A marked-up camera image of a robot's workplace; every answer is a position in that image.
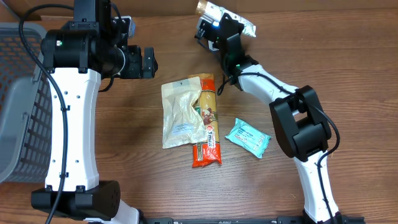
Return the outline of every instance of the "white package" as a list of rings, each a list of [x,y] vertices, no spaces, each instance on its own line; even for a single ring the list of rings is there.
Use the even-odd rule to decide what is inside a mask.
[[[206,129],[193,105],[201,93],[200,78],[162,85],[163,148],[206,140]]]

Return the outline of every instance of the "red snack package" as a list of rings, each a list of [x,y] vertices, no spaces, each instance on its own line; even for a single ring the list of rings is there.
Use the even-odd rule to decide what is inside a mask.
[[[218,136],[218,114],[216,109],[216,88],[213,74],[190,75],[199,77],[202,92],[195,105],[206,126],[207,141],[193,145],[192,167],[203,167],[214,161],[221,162],[220,139]]]

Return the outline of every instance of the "teal package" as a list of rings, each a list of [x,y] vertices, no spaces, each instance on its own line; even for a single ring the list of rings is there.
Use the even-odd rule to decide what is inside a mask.
[[[258,131],[256,128],[250,126],[246,122],[239,118],[235,119],[235,126],[225,136],[231,142],[242,146],[247,151],[253,153],[257,158],[261,159],[262,154],[268,146],[268,142],[271,139],[270,136]]]

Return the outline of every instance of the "gray plastic bin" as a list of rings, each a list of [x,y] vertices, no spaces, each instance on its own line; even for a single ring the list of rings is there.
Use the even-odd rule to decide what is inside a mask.
[[[24,24],[36,55],[46,31]],[[50,86],[29,57],[17,23],[0,23],[0,182],[43,182],[51,155]]]

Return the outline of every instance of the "brown tabletop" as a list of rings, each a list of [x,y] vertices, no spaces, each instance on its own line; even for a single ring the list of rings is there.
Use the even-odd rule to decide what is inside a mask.
[[[367,223],[397,223],[398,9],[244,16],[257,25],[257,38],[243,39],[247,53],[283,82],[314,87],[340,130],[341,146],[328,160],[340,211],[365,216]],[[275,136],[268,106],[234,86],[217,98],[222,166],[192,169],[191,146],[162,149],[160,86],[195,73],[214,73],[218,86],[221,70],[193,38],[197,16],[135,20],[130,44],[153,46],[159,70],[153,80],[116,80],[98,95],[100,179],[117,180],[122,199],[147,217],[300,215],[299,175],[275,138],[261,160],[224,138],[235,118]],[[49,30],[64,22],[39,24]],[[30,206],[30,192],[43,186],[1,184],[0,222],[43,223],[47,214]]]

